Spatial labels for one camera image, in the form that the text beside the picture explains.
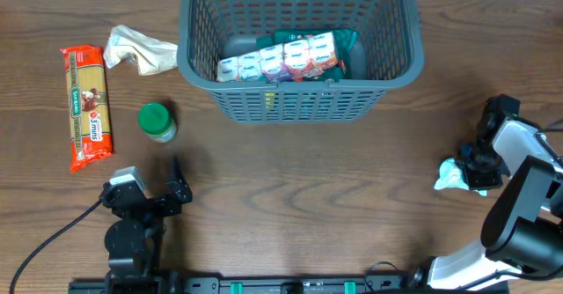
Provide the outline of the light blue tissue pack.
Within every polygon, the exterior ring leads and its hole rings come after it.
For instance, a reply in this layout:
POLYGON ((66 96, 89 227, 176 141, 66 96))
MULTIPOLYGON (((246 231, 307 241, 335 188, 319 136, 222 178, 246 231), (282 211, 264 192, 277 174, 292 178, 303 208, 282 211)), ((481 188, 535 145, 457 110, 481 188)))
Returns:
POLYGON ((445 159, 439 167, 439 178, 434 184, 434 190, 462 189, 470 191, 470 187, 464 179, 463 172, 454 158, 445 159))

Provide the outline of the green lid jar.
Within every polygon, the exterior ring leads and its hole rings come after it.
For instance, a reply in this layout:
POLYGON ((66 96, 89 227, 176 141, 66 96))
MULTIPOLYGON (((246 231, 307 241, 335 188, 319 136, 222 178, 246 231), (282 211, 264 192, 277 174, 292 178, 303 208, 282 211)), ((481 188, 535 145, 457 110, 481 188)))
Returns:
POLYGON ((141 130, 153 141, 170 142, 177 134, 177 124, 168 109, 159 103, 143 106, 137 114, 141 130))

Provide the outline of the beige pouch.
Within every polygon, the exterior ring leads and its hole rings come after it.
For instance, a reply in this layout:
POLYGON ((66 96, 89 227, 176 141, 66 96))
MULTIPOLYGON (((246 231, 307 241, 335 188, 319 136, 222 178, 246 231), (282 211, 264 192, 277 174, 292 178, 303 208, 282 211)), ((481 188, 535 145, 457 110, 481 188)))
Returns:
POLYGON ((174 43, 118 25, 111 30, 103 57, 108 69, 127 61, 136 66, 140 76, 150 76, 176 68, 177 52, 178 46, 174 43))

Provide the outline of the multipack of small cartons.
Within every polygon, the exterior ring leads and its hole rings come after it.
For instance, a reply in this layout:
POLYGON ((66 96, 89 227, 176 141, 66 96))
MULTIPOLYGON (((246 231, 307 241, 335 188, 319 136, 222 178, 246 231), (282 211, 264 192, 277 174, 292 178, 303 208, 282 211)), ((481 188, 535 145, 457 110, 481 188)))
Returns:
POLYGON ((221 83, 266 80, 269 83, 337 79, 345 73, 333 32, 282 31, 257 41, 260 48, 217 62, 221 83))

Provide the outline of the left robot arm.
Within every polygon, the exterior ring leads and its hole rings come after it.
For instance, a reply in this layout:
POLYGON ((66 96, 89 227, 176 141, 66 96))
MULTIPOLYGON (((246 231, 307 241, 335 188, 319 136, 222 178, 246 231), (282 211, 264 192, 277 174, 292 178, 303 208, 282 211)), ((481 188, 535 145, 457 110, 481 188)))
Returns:
POLYGON ((104 292, 183 291, 179 274, 159 267, 166 232, 164 219, 181 214, 182 206, 193 200, 176 158, 170 163, 165 184, 166 193, 147 197, 146 183, 134 166, 116 171, 104 184, 99 200, 119 218, 108 228, 104 239, 109 266, 104 292))

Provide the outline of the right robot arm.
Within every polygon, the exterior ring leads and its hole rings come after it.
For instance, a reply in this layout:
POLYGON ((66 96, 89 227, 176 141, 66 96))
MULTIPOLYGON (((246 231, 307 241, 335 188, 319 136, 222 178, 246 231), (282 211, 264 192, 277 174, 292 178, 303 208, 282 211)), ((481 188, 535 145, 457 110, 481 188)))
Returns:
POLYGON ((501 94, 486 101, 476 139, 442 162, 435 189, 501 194, 479 239, 453 254, 433 257, 408 283, 417 290, 507 293, 511 280, 544 282, 562 276, 562 157, 546 129, 519 114, 520 101, 501 94))

